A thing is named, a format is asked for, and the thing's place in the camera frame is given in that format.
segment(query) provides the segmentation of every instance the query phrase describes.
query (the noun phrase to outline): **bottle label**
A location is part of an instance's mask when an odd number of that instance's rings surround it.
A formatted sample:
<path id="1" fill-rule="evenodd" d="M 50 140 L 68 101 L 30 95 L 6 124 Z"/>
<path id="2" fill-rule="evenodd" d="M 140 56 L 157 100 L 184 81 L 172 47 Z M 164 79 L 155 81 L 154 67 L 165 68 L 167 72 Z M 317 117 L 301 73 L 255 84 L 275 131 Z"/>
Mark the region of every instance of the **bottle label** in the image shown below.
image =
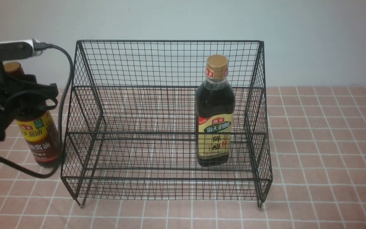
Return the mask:
<path id="1" fill-rule="evenodd" d="M 22 132 L 23 137 L 35 160 L 49 162 L 57 158 L 58 133 L 49 111 L 35 120 L 18 121 L 16 123 Z"/>
<path id="2" fill-rule="evenodd" d="M 218 133 L 231 132 L 233 118 L 234 114 L 219 114 L 209 118 L 199 117 L 199 132 L 216 133 L 209 135 L 199 134 L 197 148 L 201 158 L 222 156 L 228 153 L 231 135 Z"/>
<path id="3" fill-rule="evenodd" d="M 208 76 L 210 78 L 214 78 L 214 71 L 211 70 L 209 67 L 206 67 L 205 74 L 206 74 L 206 76 Z"/>

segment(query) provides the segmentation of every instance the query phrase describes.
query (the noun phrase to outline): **wire mesh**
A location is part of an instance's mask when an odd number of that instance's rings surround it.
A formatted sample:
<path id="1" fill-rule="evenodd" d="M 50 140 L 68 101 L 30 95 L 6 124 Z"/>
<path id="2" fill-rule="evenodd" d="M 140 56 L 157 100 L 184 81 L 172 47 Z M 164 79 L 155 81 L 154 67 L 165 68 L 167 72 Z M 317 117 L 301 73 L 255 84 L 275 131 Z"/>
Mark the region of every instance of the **wire mesh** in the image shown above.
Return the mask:
<path id="1" fill-rule="evenodd" d="M 228 162 L 201 167 L 194 93 L 213 54 L 229 60 L 234 123 Z M 260 206 L 273 179 L 263 54 L 260 41 L 78 41 L 61 171 L 71 196 Z"/>

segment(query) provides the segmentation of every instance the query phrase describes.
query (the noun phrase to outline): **soy sauce bottle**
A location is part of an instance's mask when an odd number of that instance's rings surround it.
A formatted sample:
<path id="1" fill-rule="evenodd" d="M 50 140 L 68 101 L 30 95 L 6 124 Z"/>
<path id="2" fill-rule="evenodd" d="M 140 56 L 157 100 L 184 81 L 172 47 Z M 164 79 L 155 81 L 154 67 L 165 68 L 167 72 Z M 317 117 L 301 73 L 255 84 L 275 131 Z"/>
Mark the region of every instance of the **soy sauce bottle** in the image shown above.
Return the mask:
<path id="1" fill-rule="evenodd" d="M 228 59 L 212 55 L 207 59 L 205 80 L 197 88 L 196 131 L 197 161 L 201 166 L 221 165 L 228 161 L 235 95 L 227 81 Z"/>
<path id="2" fill-rule="evenodd" d="M 4 64 L 6 73 L 21 80 L 36 83 L 34 75 L 26 75 L 18 62 Z M 58 158 L 58 132 L 49 110 L 23 109 L 16 117 L 16 123 L 32 152 L 36 163 L 52 168 Z"/>

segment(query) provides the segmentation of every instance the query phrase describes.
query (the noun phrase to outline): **pink tile floor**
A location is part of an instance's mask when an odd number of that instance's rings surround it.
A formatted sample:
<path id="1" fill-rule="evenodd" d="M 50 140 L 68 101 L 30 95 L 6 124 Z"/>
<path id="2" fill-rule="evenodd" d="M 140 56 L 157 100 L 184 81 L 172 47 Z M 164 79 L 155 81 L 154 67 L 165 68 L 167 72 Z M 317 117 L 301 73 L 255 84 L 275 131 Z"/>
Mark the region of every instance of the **pink tile floor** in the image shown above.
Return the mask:
<path id="1" fill-rule="evenodd" d="M 274 181 L 262 210 L 248 201 L 106 199 L 80 209 L 59 173 L 36 180 L 0 164 L 0 228 L 366 229 L 366 87 L 271 87 L 267 101 Z M 0 156 L 47 172 L 16 126 Z"/>

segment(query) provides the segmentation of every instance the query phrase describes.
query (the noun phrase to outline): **dark liquid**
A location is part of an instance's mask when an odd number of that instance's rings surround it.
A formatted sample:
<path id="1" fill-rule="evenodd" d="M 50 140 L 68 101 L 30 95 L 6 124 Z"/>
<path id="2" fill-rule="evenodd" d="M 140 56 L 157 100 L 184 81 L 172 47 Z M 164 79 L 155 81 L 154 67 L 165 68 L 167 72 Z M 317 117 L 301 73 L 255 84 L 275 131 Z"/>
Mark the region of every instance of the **dark liquid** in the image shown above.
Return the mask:
<path id="1" fill-rule="evenodd" d="M 196 132 L 199 131 L 199 116 L 209 118 L 215 115 L 232 114 L 235 108 L 234 90 L 228 82 L 212 84 L 203 82 L 196 90 Z M 196 136 L 199 147 L 199 136 Z M 201 158 L 197 149 L 197 161 L 201 166 L 221 165 L 228 161 L 228 154 Z"/>

